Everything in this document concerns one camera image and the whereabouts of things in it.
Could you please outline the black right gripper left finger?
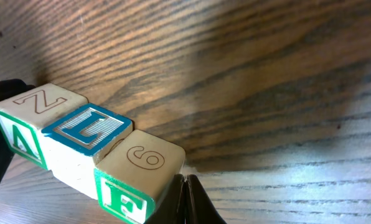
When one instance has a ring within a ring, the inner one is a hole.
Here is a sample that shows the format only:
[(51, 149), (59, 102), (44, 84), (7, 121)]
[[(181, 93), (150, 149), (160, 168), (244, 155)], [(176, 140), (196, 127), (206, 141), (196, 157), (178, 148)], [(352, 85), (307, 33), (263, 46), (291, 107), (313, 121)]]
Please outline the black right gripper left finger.
[(169, 184), (164, 200), (144, 224), (185, 224), (186, 181), (176, 174)]

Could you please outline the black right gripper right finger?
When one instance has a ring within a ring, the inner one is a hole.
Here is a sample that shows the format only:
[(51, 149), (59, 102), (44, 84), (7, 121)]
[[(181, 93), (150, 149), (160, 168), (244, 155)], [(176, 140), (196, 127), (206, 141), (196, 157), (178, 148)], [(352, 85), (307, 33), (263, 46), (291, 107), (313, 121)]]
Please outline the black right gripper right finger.
[(187, 224), (227, 224), (194, 174), (187, 176), (185, 221)]

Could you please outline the green V wooden block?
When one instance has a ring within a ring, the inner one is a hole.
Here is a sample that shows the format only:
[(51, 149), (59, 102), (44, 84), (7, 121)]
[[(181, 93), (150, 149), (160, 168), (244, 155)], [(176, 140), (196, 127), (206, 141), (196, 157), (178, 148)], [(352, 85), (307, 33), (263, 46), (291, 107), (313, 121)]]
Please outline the green V wooden block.
[(0, 101), (0, 130), (12, 152), (50, 170), (41, 130), (87, 103), (86, 97), (48, 83)]

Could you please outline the green F wooden block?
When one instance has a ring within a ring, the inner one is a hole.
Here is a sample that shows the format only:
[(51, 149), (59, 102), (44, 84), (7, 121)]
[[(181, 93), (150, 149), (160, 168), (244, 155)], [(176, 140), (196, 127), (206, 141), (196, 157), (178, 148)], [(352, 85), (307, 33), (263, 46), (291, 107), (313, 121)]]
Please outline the green F wooden block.
[(94, 170), (100, 207), (127, 223), (144, 223), (185, 158), (182, 147), (133, 131)]

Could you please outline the white red patterned wooden block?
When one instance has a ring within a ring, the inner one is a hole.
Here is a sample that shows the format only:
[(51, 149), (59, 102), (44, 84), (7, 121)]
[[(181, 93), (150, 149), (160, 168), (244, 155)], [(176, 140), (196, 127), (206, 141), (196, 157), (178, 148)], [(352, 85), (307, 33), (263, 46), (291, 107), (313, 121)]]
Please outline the white red patterned wooden block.
[(96, 199), (96, 165), (132, 131), (129, 118), (88, 103), (41, 133), (54, 177)]

